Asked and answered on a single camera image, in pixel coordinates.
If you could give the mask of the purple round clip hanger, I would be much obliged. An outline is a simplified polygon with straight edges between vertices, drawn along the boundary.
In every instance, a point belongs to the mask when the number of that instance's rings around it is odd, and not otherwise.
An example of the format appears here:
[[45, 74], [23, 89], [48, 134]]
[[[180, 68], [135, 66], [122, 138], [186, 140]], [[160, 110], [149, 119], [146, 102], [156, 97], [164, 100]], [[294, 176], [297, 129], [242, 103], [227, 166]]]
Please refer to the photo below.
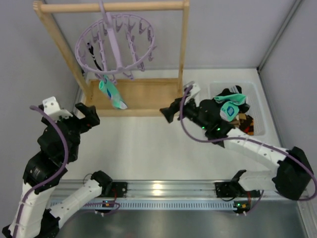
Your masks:
[[[152, 61], [153, 51], [156, 49], [156, 36], [152, 24], [145, 18], [130, 14], [119, 13], [112, 14], [105, 10], [103, 1], [99, 1], [101, 7], [102, 18], [91, 24], [79, 37], [75, 45], [75, 57], [79, 65], [86, 71], [93, 72], [98, 78], [102, 75], [115, 75], [122, 73], [130, 79], [134, 79], [132, 73], [128, 71], [137, 68], [145, 71], [145, 60]], [[147, 33], [147, 41], [149, 45], [146, 51], [139, 56], [135, 44], [135, 35], [132, 31], [136, 24], [139, 24], [139, 35]], [[124, 37], [128, 45], [128, 49], [132, 58], [132, 62], [124, 64], [122, 53], [119, 47], [117, 34], [124, 32]], [[94, 47], [94, 54], [97, 63], [102, 71], [99, 71], [89, 53], [87, 43], [91, 43]]]

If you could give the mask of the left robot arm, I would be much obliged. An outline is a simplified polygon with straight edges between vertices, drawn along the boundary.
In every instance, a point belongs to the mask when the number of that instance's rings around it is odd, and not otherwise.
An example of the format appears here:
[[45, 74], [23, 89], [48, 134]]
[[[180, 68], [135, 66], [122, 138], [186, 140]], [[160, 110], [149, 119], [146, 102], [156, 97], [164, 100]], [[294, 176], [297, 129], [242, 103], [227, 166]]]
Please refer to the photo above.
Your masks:
[[47, 127], [37, 140], [40, 151], [25, 167], [17, 213], [2, 230], [6, 238], [54, 238], [81, 207], [109, 193], [112, 178], [97, 171], [60, 205], [47, 207], [51, 194], [68, 171], [66, 166], [77, 160], [81, 134], [100, 124], [95, 106], [78, 103], [75, 107], [83, 118], [61, 109], [57, 102], [53, 103], [52, 112], [46, 105], [30, 106], [42, 115], [41, 121]]

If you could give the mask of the brown cream striped sock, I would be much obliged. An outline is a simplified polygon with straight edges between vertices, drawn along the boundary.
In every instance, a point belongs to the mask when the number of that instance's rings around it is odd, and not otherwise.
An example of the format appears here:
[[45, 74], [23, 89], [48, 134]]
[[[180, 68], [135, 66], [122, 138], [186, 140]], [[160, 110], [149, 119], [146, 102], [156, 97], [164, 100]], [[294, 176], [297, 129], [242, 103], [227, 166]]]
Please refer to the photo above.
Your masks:
[[247, 115], [239, 113], [230, 123], [235, 127], [240, 127], [247, 122]]

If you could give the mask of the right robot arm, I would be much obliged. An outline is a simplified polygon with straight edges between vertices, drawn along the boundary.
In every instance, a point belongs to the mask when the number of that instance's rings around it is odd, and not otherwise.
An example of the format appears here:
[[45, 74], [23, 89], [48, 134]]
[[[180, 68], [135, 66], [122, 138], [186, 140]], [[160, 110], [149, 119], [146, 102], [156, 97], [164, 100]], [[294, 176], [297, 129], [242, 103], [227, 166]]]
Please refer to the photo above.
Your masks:
[[235, 188], [244, 191], [269, 190], [290, 200], [301, 200], [307, 185], [313, 178], [313, 170], [305, 152], [299, 147], [292, 149], [274, 147], [254, 139], [241, 129], [220, 117], [220, 106], [215, 100], [194, 99], [181, 105], [177, 98], [160, 112], [169, 123], [179, 113], [179, 119], [187, 118], [205, 131], [205, 137], [213, 144], [240, 153], [263, 165], [264, 171], [239, 170], [231, 179]]

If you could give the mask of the teal patterned sock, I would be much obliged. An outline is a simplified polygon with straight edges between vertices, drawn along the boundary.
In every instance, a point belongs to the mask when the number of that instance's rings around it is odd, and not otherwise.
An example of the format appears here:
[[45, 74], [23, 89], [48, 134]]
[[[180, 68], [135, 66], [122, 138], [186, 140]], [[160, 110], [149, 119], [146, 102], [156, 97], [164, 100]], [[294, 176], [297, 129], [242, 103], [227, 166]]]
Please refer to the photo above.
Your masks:
[[239, 114], [239, 106], [246, 103], [247, 96], [241, 93], [233, 93], [226, 96], [215, 96], [213, 98], [218, 104], [222, 104], [220, 108], [220, 117], [227, 122], [231, 122]]
[[100, 80], [99, 90], [109, 98], [111, 105], [115, 109], [128, 109], [128, 106], [124, 102], [120, 92], [116, 88], [115, 84], [108, 78], [107, 75], [104, 75], [103, 79]]

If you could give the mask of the thin black sock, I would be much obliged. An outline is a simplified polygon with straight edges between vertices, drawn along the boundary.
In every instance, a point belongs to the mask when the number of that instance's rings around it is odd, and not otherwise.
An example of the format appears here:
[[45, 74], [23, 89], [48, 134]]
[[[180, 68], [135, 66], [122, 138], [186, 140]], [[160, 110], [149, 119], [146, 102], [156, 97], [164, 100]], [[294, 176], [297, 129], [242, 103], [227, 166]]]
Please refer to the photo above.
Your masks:
[[94, 64], [96, 66], [96, 68], [99, 70], [99, 71], [102, 71], [101, 67], [99, 66], [99, 64], [97, 63], [97, 60], [96, 60], [96, 57], [95, 57], [95, 54], [94, 54], [94, 47], [91, 45], [91, 43], [87, 43], [87, 47], [88, 47], [88, 50], [89, 50], [89, 53], [90, 55], [92, 56], [93, 58], [93, 61], [94, 61]]

